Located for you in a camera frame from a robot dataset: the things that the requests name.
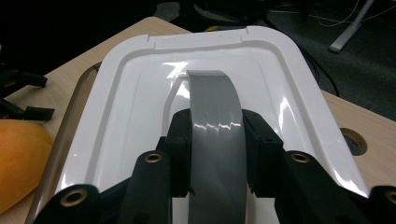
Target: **white plastic tray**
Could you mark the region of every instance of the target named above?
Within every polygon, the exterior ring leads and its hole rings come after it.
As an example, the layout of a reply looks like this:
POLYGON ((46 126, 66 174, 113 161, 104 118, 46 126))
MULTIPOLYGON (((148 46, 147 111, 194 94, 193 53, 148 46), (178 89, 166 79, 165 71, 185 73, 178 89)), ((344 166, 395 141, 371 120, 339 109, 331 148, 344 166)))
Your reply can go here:
MULTIPOLYGON (((155 149, 172 115, 190 107, 186 70, 220 70, 244 109, 255 111, 286 150, 317 158, 346 189, 367 188, 317 83, 295 44, 251 26, 202 34, 141 35, 105 57, 93 84, 56 191, 89 183, 105 190, 132 174, 155 149)), ((187 223, 188 199, 174 199, 174 223, 187 223)), ((272 199, 247 194, 247 223, 277 223, 272 199)))

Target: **orange object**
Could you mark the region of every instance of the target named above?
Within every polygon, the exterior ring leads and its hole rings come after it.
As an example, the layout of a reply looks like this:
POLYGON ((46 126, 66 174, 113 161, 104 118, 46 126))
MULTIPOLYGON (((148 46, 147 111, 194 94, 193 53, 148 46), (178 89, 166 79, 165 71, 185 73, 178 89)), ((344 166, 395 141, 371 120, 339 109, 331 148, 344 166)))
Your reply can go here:
POLYGON ((37 187, 52 144, 40 125, 0 119, 0 214, 37 187))

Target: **gray plastic strip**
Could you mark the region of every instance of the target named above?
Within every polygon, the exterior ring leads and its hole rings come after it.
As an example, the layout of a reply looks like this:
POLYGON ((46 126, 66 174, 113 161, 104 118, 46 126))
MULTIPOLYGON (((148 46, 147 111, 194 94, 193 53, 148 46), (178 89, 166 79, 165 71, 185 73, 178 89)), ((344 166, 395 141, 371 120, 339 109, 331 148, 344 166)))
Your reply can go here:
POLYGON ((187 71, 192 146, 189 224, 245 223, 247 159, 238 95, 220 71, 187 71))

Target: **metal stand leg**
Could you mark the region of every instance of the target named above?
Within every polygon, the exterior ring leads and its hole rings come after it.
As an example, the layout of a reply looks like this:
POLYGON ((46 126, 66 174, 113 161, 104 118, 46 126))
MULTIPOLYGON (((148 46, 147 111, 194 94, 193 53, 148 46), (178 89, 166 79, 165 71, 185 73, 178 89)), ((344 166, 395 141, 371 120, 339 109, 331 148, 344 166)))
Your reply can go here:
POLYGON ((356 19, 350 24, 345 31, 338 36, 338 38, 332 43, 330 46, 330 51, 334 53, 338 53, 341 48, 347 43, 347 41, 352 37, 356 31, 361 27, 361 19, 363 19, 364 15, 369 10, 370 6, 373 4, 374 0, 367 0, 364 4, 361 12, 358 14, 356 19))

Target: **tan table surface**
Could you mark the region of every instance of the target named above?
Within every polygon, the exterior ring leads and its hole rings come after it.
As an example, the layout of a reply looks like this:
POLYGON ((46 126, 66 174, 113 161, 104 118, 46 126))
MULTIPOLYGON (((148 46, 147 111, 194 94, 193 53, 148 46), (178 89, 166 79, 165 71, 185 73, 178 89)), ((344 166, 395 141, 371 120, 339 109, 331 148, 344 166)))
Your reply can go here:
MULTIPOLYGON (((112 48, 136 35, 186 33, 188 31, 169 22, 154 17, 146 18, 48 73, 46 88, 25 87, 8 96, 7 100, 21 108, 27 105, 55 108, 52 120, 43 124, 55 137, 79 77, 90 66, 101 62, 112 48)), ((376 185, 396 186, 396 122, 325 91, 323 95, 340 128, 349 128, 358 132, 367 142, 367 152, 355 157, 367 187, 370 189, 376 185)), ((34 192, 30 193, 0 215, 0 223, 24 223, 34 194, 34 192)))

